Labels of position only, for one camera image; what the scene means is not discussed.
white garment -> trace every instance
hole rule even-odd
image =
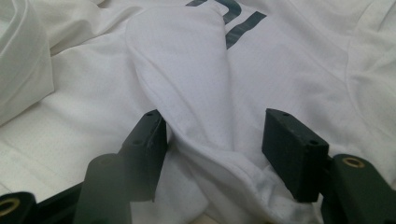
[[[77,184],[153,108],[173,137],[155,203],[132,203],[134,223],[203,212],[219,223],[320,223],[319,203],[296,203],[261,153],[267,107],[396,183],[394,1],[241,0],[240,14],[231,1],[32,2],[56,92],[0,128],[0,192],[41,201]],[[227,49],[256,11],[266,17]]]
[[[53,91],[46,32],[28,0],[0,2],[0,125]]]

brass insert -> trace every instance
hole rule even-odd
[[[20,205],[20,203],[21,201],[18,198],[9,198],[0,202],[0,206],[4,204],[8,205],[5,209],[0,210],[0,217],[3,217],[14,211]]]
[[[358,159],[353,158],[353,157],[343,158],[343,162],[346,165],[352,166],[354,168],[363,168],[364,167],[364,163],[361,160],[358,160]]]

white fabric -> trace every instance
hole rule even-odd
[[[143,113],[173,132],[155,203],[134,223],[320,223],[261,153],[265,109],[285,110],[396,187],[394,1],[33,0],[56,92],[0,128],[0,193],[39,201],[116,152]],[[267,15],[229,49],[225,36]]]
[[[0,125],[53,91],[49,52],[29,1],[1,1]]]

screw hole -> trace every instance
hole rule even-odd
[[[319,142],[317,142],[315,140],[311,140],[311,141],[309,141],[309,144],[311,144],[313,146],[317,146],[319,144]]]
[[[21,201],[18,198],[9,198],[0,202],[0,217],[3,217],[14,211]]]

black mount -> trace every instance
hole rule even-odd
[[[150,111],[118,154],[88,165],[84,182],[36,203],[29,192],[0,197],[0,224],[131,224],[130,202],[154,200],[168,148],[166,123]]]
[[[396,192],[359,157],[328,156],[329,144],[291,114],[267,109],[262,152],[293,198],[323,195],[325,224],[396,224]]]

